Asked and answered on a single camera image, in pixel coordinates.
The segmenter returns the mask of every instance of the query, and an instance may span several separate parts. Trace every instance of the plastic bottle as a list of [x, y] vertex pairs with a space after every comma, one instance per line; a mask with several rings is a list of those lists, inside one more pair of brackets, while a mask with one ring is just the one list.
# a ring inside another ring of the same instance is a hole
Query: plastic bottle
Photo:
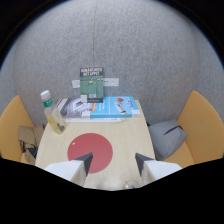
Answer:
[[62, 134], [65, 130], [65, 122], [63, 121], [58, 108], [55, 107], [51, 100], [50, 91], [45, 90], [40, 94], [40, 96], [45, 107], [44, 114], [53, 131], [57, 134]]

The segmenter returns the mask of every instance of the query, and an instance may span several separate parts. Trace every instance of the chair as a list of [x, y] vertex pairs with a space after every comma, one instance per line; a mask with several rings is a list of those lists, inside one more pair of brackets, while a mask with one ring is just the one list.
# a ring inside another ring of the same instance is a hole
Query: chair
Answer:
[[177, 163], [184, 168], [222, 158], [224, 125], [219, 114], [201, 94], [191, 92], [177, 123], [188, 136], [165, 162]]
[[8, 104], [0, 118], [0, 153], [2, 158], [27, 163], [18, 140], [19, 126], [34, 127], [20, 96]]

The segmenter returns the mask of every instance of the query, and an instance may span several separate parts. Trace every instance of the gray wall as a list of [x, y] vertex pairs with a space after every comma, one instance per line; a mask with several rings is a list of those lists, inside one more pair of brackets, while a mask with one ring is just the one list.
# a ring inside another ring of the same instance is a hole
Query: gray wall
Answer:
[[0, 116], [9, 102], [16, 96], [13, 79], [13, 61], [16, 45], [13, 45], [0, 71]]
[[[157, 1], [60, 4], [20, 35], [14, 60], [11, 54], [15, 92], [35, 124], [46, 123], [40, 93], [49, 89], [55, 102], [78, 97], [71, 81], [85, 66], [102, 66], [105, 77], [118, 77], [119, 87], [106, 87], [105, 95], [133, 95], [151, 124], [177, 119], [193, 89], [224, 120], [224, 74], [215, 51], [188, 19]], [[9, 69], [6, 63], [3, 69]]]

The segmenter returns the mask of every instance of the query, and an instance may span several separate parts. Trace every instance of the wooden table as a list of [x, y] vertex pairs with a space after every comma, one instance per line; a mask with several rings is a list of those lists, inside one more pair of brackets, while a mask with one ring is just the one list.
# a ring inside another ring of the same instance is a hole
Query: wooden table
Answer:
[[83, 187], [101, 190], [122, 190], [125, 181], [135, 180], [143, 186], [135, 153], [155, 158], [145, 117], [122, 118], [117, 123], [66, 123], [63, 134], [55, 134], [47, 124], [36, 158], [36, 166], [44, 169], [51, 163], [68, 161], [67, 151], [72, 140], [85, 133], [104, 136], [112, 145], [113, 157], [102, 171], [88, 174]]

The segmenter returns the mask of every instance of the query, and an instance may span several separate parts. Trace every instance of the book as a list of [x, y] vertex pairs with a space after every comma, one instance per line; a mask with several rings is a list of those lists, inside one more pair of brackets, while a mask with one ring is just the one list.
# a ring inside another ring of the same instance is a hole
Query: book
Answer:
[[81, 98], [64, 98], [57, 107], [65, 118], [81, 118], [89, 111], [90, 118], [140, 117], [140, 110], [132, 96], [103, 97], [102, 103], [82, 103]]
[[103, 67], [80, 68], [80, 95], [83, 103], [103, 102]]
[[140, 110], [132, 96], [104, 97], [103, 103], [93, 104], [91, 118], [140, 117]]
[[64, 98], [56, 105], [64, 118], [81, 118], [84, 111], [91, 111], [93, 103], [82, 103], [81, 98]]

